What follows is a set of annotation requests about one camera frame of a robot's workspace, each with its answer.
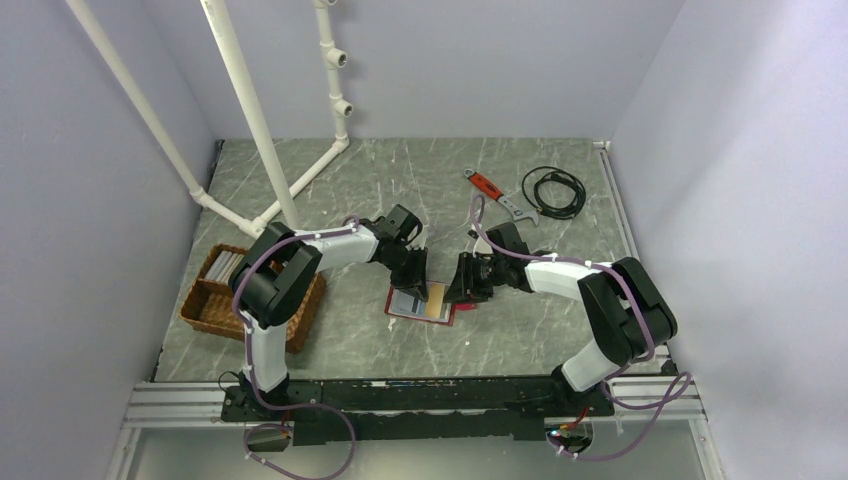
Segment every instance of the red wrench handle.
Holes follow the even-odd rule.
[[[492,200],[497,200],[503,195],[494,183],[490,182],[489,179],[477,172],[471,174],[468,179],[471,180],[471,183],[473,183],[475,187],[479,188],[480,191],[488,195]]]

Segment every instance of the white pvc pipe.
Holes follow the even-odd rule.
[[[324,57],[324,65],[327,67],[327,81],[330,86],[330,107],[335,117],[336,139],[347,138],[347,129],[344,119],[353,112],[353,106],[342,98],[342,90],[339,82],[339,65],[334,60],[338,58],[340,50],[336,48],[333,41],[333,31],[330,27],[330,14],[327,11],[327,2],[313,0],[315,15],[318,18],[318,34],[321,38],[321,55]]]
[[[92,43],[94,43],[95,48],[97,48],[97,51],[100,52],[100,55],[103,57],[106,65],[109,66],[109,69],[112,70],[115,78],[118,79],[118,83],[121,84],[121,87],[124,89],[124,92],[126,92],[130,102],[132,102],[133,106],[136,110],[138,110],[138,113],[141,115],[144,123],[147,124],[147,128],[150,129],[150,132],[153,134],[153,137],[156,138],[156,141],[159,142],[159,145],[162,147],[162,150],[165,152],[168,160],[171,161],[174,169],[180,175],[180,178],[182,178],[183,183],[185,183],[186,187],[188,187],[188,191],[192,198],[197,200],[201,195],[205,195],[206,193],[203,191],[203,187],[197,183],[197,179],[194,178],[191,170],[189,170],[188,165],[182,155],[180,155],[180,152],[177,150],[177,146],[174,145],[174,141],[171,140],[171,136],[168,135],[164,125],[162,125],[162,122],[159,121],[159,117],[156,115],[156,112],[153,111],[153,107],[150,106],[150,102],[147,101],[147,97],[144,96],[144,93],[135,82],[135,79],[132,74],[130,74],[130,71],[127,69],[123,60],[121,60],[120,55],[118,55],[118,52],[115,50],[114,45],[112,45],[112,42],[109,40],[109,37],[106,36],[106,32],[103,31],[103,27],[100,26],[100,22],[98,22],[97,18],[94,16],[94,12],[91,11],[85,3],[85,0],[65,0],[65,3],[68,4],[71,12],[73,12],[80,25],[82,25],[83,30],[85,30],[85,33],[88,35],[88,38],[90,38]]]
[[[259,149],[259,156],[262,158],[262,163],[265,164],[265,170],[268,172],[271,186],[277,196],[277,201],[280,203],[283,215],[286,217],[286,224],[289,228],[298,229],[300,228],[300,219],[298,218],[292,195],[289,192],[289,186],[288,182],[286,182],[286,176],[283,174],[283,168],[280,166],[280,159],[277,157],[274,142],[271,140],[271,133],[268,131],[268,124],[265,122],[265,115],[262,114],[259,97],[256,96],[253,81],[250,79],[250,73],[247,71],[247,65],[244,62],[244,56],[242,55],[241,47],[239,47],[233,24],[230,21],[226,3],[224,0],[201,0],[201,3],[203,4],[204,12],[206,12],[206,18],[209,20],[209,26],[212,28],[212,33],[215,36],[215,42],[221,51],[221,57],[224,59],[227,72],[230,74],[230,80],[233,83],[236,96],[238,96],[239,103],[244,111],[250,132],[253,134],[253,140]]]
[[[321,173],[321,171],[324,170],[324,168],[326,168],[334,158],[338,157],[349,144],[350,142],[347,139],[333,142],[333,146],[330,147],[324,155],[321,155],[321,158],[309,167],[309,170],[301,175],[300,178],[298,178],[291,186],[289,191],[291,192],[292,197],[296,197],[297,194],[303,191],[303,189],[309,185],[309,182],[314,180],[315,177],[317,177],[318,174]],[[270,207],[262,212],[261,215],[253,220],[253,228],[264,229],[278,213],[280,213],[280,203],[274,202]]]
[[[251,222],[250,220],[241,217],[239,214],[235,213],[234,211],[230,210],[229,208],[218,203],[208,193],[203,193],[203,195],[198,197],[197,203],[203,205],[204,207],[208,208],[209,210],[212,210],[213,212],[217,213],[218,215],[220,215],[220,216],[224,217],[225,219],[229,220],[230,222],[234,223],[237,227],[239,227],[239,230],[250,235],[253,238],[259,238],[259,235],[263,231],[262,228],[257,229],[253,225],[253,222]]]

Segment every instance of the glass panel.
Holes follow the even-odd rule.
[[[643,424],[628,422],[619,437],[613,422],[595,422],[595,444],[585,455],[612,453],[629,444]],[[139,440],[130,478],[135,480],[252,480],[285,478],[244,460],[239,429],[149,429]],[[292,447],[265,458],[299,475],[332,473],[348,443]],[[703,479],[694,440],[685,421],[661,421],[635,451],[611,462],[575,462],[557,457],[545,442],[510,438],[368,441],[357,444],[349,480],[463,478]]]

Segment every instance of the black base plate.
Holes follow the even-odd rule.
[[[292,380],[288,392],[290,404],[314,401],[345,410],[359,440],[491,435],[544,440],[545,417],[577,416],[586,405],[591,408],[590,416],[610,416],[614,412],[612,404],[600,392],[587,394],[579,405],[556,404],[553,386],[548,375]],[[386,411],[399,413],[387,415]],[[259,406],[240,387],[227,389],[222,421],[274,422],[282,417],[283,412]],[[349,438],[344,423],[330,412],[293,410],[291,420],[295,424],[294,445],[321,445]]]

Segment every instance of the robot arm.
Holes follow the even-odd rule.
[[[379,262],[391,271],[391,284],[395,289],[427,300],[427,249],[409,248],[421,232],[418,218],[396,205],[386,217],[362,220],[360,225],[363,228],[353,233],[332,236],[324,234],[334,230],[299,232],[280,222],[272,223],[230,277],[230,288],[236,291],[247,271],[275,244],[303,234],[316,237],[293,242],[278,250],[258,267],[241,296],[240,307],[253,332],[247,347],[252,349],[257,387],[269,403],[285,401],[288,387],[286,324],[300,308],[316,273],[353,263]],[[285,268],[280,271],[274,264]],[[249,378],[247,371],[240,377],[243,390],[250,392],[252,389],[244,384]]]
[[[487,231],[491,241],[507,250],[529,254],[512,223]],[[551,256],[548,252],[535,255]],[[677,333],[677,321],[642,264],[625,257],[611,267],[635,296],[656,344]],[[647,342],[619,284],[607,273],[581,265],[553,261],[527,261],[501,253],[459,256],[457,272],[445,294],[446,302],[483,302],[493,287],[509,285],[526,292],[545,292],[583,302],[594,338],[574,357],[558,366],[566,397],[586,392],[604,378],[647,351]]]

